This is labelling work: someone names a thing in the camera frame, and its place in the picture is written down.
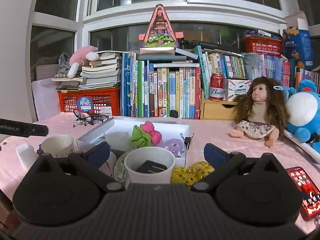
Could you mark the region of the purple plush toy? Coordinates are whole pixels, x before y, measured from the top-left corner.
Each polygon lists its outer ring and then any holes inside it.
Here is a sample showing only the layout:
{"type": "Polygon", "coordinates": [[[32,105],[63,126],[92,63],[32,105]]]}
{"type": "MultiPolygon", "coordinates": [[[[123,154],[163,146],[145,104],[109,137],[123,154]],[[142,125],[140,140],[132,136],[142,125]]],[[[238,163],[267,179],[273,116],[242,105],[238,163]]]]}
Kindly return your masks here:
{"type": "Polygon", "coordinates": [[[170,139],[160,142],[157,147],[164,148],[170,151],[176,158],[185,156],[186,148],[183,141],[180,139],[170,139]]]}

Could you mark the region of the grey plush toy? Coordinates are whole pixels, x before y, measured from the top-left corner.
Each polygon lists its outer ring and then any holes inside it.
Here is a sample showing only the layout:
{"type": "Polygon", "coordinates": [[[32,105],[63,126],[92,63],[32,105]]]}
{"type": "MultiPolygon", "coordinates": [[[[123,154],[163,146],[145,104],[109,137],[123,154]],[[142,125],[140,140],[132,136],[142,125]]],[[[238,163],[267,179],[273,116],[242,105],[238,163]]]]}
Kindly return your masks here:
{"type": "Polygon", "coordinates": [[[71,68],[69,64],[69,56],[65,53],[62,53],[58,59],[58,64],[60,69],[58,70],[57,74],[55,75],[56,78],[67,77],[67,74],[71,68]]]}

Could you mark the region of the white fluffy plush toy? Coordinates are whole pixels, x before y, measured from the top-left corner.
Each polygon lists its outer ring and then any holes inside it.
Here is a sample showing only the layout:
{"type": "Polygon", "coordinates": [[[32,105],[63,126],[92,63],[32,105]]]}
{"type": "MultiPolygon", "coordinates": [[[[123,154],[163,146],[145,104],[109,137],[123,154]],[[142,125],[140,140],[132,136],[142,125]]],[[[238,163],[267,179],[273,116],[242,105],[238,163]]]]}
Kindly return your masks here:
{"type": "Polygon", "coordinates": [[[124,152],[133,149],[131,139],[132,137],[128,132],[112,132],[104,137],[104,140],[109,144],[111,149],[124,152]]]}

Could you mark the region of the red basket on books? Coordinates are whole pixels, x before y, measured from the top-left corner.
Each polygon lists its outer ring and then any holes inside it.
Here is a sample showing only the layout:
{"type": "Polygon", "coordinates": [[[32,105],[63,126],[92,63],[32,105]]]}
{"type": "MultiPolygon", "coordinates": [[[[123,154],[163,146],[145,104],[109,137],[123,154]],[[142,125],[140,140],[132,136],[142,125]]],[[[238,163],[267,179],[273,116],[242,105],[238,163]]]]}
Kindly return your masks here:
{"type": "Polygon", "coordinates": [[[281,55],[282,41],[261,36],[248,36],[241,40],[241,47],[247,53],[258,53],[268,56],[281,55]]]}

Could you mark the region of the small white carton box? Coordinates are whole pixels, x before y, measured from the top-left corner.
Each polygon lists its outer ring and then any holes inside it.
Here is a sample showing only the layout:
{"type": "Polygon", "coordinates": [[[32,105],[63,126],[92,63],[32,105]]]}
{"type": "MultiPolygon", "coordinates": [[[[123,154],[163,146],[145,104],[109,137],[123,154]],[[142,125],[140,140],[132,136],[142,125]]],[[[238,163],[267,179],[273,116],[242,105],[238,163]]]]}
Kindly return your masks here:
{"type": "Polygon", "coordinates": [[[245,95],[250,85],[250,80],[225,79],[225,99],[234,101],[237,96],[245,95]]]}

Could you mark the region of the yellow sequin bow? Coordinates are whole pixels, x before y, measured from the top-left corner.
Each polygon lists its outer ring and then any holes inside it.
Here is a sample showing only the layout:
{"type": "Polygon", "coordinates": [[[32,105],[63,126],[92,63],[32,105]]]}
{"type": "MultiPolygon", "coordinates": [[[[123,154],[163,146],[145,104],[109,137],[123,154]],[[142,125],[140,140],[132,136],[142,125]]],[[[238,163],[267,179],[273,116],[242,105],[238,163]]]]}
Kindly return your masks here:
{"type": "Polygon", "coordinates": [[[215,169],[206,161],[198,161],[189,167],[174,167],[170,183],[185,184],[191,188],[193,184],[213,173],[215,169]]]}

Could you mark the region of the white foam block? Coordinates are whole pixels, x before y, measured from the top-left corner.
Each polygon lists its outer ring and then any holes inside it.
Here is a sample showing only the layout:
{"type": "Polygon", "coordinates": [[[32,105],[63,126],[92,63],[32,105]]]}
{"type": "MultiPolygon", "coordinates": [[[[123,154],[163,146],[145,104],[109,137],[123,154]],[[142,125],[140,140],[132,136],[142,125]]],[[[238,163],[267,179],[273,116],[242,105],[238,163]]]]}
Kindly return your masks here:
{"type": "Polygon", "coordinates": [[[23,143],[16,147],[16,153],[23,167],[29,170],[38,158],[33,146],[23,143]]]}

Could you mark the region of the pink white plush toy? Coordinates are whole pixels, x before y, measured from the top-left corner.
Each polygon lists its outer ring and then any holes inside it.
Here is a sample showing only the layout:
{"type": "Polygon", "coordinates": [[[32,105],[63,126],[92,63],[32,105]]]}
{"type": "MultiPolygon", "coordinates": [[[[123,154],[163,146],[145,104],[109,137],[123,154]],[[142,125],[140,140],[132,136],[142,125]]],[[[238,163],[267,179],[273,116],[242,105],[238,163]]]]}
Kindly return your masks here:
{"type": "Polygon", "coordinates": [[[96,61],[99,59],[98,49],[94,46],[85,46],[78,49],[70,58],[69,64],[70,69],[68,71],[67,77],[73,79],[79,68],[89,65],[90,61],[96,61]]]}

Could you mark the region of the red plastic basket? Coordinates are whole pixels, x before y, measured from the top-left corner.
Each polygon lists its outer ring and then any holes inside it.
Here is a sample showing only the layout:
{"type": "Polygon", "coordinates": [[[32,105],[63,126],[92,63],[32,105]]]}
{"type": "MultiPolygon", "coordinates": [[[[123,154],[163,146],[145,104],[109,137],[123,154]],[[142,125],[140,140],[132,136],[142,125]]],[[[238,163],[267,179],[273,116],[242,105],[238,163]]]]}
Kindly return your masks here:
{"type": "Polygon", "coordinates": [[[60,110],[120,115],[120,87],[89,90],[58,90],[60,110]]]}

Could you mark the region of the green pink plush flower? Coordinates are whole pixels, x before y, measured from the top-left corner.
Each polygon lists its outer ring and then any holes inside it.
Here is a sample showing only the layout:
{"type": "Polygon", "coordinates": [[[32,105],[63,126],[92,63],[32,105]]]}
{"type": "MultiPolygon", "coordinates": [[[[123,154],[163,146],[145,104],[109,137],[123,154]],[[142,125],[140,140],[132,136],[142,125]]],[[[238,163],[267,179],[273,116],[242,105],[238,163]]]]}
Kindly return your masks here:
{"type": "Polygon", "coordinates": [[[161,133],[155,130],[153,123],[150,121],[133,127],[131,143],[135,148],[157,146],[161,139],[161,133]]]}

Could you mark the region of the white cardboard box tray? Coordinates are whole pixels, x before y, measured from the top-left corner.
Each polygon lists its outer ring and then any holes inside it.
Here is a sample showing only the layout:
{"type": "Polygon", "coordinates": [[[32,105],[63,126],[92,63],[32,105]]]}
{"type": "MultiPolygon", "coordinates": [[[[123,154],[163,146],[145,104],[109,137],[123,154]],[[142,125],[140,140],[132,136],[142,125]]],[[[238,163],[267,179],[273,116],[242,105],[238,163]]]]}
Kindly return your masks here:
{"type": "Polygon", "coordinates": [[[136,148],[157,146],[169,150],[176,158],[176,166],[185,167],[189,125],[172,121],[154,121],[112,117],[76,140],[78,149],[86,152],[106,142],[116,155],[136,148]]]}

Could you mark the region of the triangular pink toy house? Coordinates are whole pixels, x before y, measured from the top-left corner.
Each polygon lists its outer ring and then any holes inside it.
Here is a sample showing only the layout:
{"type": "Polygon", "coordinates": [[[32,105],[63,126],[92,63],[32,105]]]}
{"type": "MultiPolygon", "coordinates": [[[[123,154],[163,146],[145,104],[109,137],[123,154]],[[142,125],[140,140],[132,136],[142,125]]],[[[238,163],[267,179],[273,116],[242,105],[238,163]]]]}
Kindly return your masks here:
{"type": "Polygon", "coordinates": [[[179,42],[162,4],[155,6],[149,25],[143,35],[140,56],[175,55],[179,42]]]}

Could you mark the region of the right row of books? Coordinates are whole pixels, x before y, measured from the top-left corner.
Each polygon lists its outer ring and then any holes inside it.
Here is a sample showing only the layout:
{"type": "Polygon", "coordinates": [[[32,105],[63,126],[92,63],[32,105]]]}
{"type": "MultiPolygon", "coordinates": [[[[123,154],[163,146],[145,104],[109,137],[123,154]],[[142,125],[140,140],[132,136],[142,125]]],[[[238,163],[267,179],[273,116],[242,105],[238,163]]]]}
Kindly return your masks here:
{"type": "Polygon", "coordinates": [[[309,80],[315,84],[315,92],[319,93],[319,72],[307,70],[283,55],[237,54],[218,49],[203,49],[199,60],[207,67],[207,79],[213,74],[223,75],[225,79],[251,81],[265,76],[295,89],[303,80],[309,80]]]}

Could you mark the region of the red smartphone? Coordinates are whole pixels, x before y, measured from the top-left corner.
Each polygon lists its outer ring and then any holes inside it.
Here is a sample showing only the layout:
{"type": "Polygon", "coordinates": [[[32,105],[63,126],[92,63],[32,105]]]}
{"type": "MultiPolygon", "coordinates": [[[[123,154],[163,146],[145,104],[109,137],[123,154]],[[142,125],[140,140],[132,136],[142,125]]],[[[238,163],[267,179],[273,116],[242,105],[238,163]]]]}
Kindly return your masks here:
{"type": "Polygon", "coordinates": [[[305,221],[310,221],[319,216],[319,189],[302,167],[286,169],[302,195],[300,213],[305,221]]]}

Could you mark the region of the wooden drawer box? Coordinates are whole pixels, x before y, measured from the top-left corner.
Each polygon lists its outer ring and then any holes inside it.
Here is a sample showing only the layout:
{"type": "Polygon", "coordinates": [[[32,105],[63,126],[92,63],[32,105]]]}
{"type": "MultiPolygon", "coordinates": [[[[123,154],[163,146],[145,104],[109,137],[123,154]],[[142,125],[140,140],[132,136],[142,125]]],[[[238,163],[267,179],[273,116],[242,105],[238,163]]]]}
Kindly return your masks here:
{"type": "Polygon", "coordinates": [[[204,90],[201,90],[201,120],[235,120],[234,107],[236,102],[214,101],[204,97],[204,90]]]}

